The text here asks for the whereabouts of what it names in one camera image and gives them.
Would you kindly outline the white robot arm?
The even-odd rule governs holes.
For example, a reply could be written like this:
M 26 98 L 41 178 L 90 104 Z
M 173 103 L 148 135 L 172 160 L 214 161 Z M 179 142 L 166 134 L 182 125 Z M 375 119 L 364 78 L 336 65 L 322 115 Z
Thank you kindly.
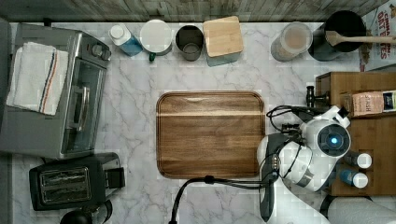
M 351 146 L 348 112 L 336 105 L 326 111 L 280 105 L 267 117 L 288 112 L 303 123 L 266 135 L 257 149 L 261 217 L 265 224 L 330 224 L 318 210 L 292 193 L 285 182 L 289 180 L 312 192 L 330 186 L 337 163 Z

